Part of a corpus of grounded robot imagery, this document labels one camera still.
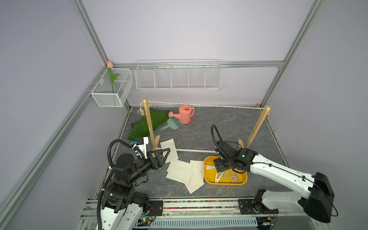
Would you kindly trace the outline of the white postcard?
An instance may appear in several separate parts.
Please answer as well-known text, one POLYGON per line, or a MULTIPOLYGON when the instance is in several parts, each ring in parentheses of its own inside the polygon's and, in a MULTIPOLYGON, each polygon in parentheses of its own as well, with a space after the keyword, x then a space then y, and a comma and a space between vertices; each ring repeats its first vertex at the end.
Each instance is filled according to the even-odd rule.
POLYGON ((188 184, 185 184, 185 187, 187 188, 188 192, 190 194, 197 191, 199 188, 201 188, 204 185, 204 178, 194 178, 191 179, 188 184))
POLYGON ((192 174, 192 169, 189 170, 180 167, 171 167, 170 171, 167 172, 166 178, 183 184, 188 184, 191 180, 192 174))
POLYGON ((180 167, 180 168, 183 168, 183 169, 191 170, 193 168, 193 164, 183 162, 183 161, 180 161, 180 160, 174 160, 174 161, 170 162, 170 165, 169 165, 167 171, 170 171, 171 167, 180 167))
POLYGON ((190 180, 191 186, 199 186, 204 184, 204 162, 191 160, 190 163, 193 165, 193 174, 190 180))
POLYGON ((166 163, 170 163, 172 161, 175 161, 175 160, 179 159, 174 139, 170 139, 170 140, 167 140, 167 141, 162 141, 160 143, 160 145, 161 145, 162 149, 170 149, 170 152, 169 153, 167 152, 164 155, 165 157, 168 155, 167 158, 166 158, 166 163))

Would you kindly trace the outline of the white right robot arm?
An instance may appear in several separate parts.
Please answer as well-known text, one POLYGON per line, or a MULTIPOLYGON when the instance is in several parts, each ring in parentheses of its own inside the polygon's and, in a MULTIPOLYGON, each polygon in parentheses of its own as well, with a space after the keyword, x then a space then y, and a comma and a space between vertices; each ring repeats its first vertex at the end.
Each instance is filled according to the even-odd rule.
POLYGON ((332 212, 334 192, 326 175, 318 172, 314 175, 295 171, 275 163, 263 155, 247 148, 235 149, 225 141, 215 141, 215 151, 219 158, 214 160, 217 172, 228 169, 236 173, 250 172, 271 179, 289 189, 291 193, 278 193, 272 196, 269 191, 260 189, 256 193, 252 206, 256 213, 277 214, 281 209, 302 210, 309 217, 323 223, 329 223, 332 212))

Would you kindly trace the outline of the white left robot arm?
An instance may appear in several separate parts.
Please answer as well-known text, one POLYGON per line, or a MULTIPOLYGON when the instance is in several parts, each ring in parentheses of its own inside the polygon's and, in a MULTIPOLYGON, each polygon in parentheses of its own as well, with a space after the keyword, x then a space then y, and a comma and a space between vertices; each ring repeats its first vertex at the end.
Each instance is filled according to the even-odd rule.
POLYGON ((149 151, 146 159, 126 153, 118 157, 103 185, 97 202, 98 230, 132 230, 150 208, 148 194, 136 191, 136 182, 149 170, 162 168, 170 155, 169 148, 149 151))

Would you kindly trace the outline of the wooden hooked clothespin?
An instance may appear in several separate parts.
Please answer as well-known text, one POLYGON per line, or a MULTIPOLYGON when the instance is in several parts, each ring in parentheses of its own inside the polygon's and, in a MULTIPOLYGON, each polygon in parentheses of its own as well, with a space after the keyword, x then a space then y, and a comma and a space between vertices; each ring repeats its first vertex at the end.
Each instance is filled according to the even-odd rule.
POLYGON ((238 183, 239 182, 238 177, 237 177, 236 174, 229 173, 228 176, 229 176, 232 183, 238 183))

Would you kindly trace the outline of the white hooked clothespin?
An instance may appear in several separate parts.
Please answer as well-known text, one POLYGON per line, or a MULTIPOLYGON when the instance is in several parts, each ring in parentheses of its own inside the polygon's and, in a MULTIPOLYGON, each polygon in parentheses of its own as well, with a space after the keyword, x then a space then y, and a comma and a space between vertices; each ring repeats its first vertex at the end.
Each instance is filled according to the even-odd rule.
POLYGON ((220 181, 220 179, 222 178, 223 174, 222 173, 217 173, 215 175, 215 183, 218 183, 220 181))

